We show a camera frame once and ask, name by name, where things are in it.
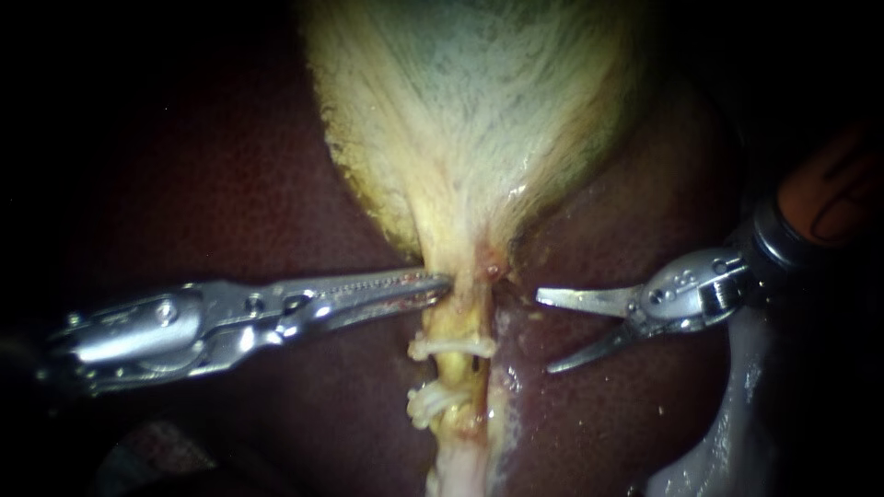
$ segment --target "white connective tissue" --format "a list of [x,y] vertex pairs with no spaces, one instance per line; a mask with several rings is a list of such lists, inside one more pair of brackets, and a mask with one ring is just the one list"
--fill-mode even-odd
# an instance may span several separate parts
[[755,420],[753,394],[770,332],[761,311],[743,308],[730,321],[730,376],[721,408],[703,440],[647,483],[647,497],[763,496],[773,447]]

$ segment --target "dark background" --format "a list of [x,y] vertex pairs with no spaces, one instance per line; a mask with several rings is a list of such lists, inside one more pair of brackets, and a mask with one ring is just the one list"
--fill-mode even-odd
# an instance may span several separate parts
[[[661,3],[674,62],[743,143],[747,199],[821,140],[884,110],[881,26],[859,2]],[[285,2],[37,4],[5,7],[6,155],[2,248],[7,322],[56,316],[75,296],[59,274],[67,223],[115,143],[155,119],[154,101],[199,61],[261,42]],[[779,458],[772,495],[874,489],[882,436],[881,227],[825,284],[773,312],[782,330],[759,403]],[[53,468],[41,472],[52,474]]]

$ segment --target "scissors tip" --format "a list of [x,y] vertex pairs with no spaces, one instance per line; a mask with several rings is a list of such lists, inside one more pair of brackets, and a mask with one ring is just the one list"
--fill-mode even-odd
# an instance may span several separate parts
[[628,346],[636,340],[629,328],[621,325],[612,329],[600,340],[590,343],[587,347],[572,353],[571,355],[547,364],[546,372],[556,375],[571,371],[585,364],[594,363],[604,359],[620,349]]

